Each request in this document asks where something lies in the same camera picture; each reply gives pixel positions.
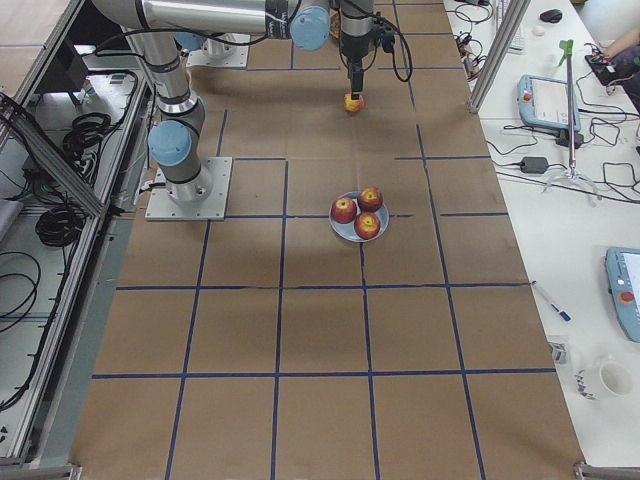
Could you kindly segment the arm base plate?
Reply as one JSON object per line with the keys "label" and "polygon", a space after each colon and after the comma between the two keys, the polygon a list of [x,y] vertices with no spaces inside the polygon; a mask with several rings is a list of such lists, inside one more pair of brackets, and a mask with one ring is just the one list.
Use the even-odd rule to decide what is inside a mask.
{"label": "arm base plate", "polygon": [[200,175],[191,183],[167,182],[157,171],[147,203],[148,221],[222,221],[225,218],[233,160],[207,157],[201,161]]}
{"label": "arm base plate", "polygon": [[248,47],[209,45],[191,51],[187,67],[207,67],[223,69],[244,69],[247,66]]}

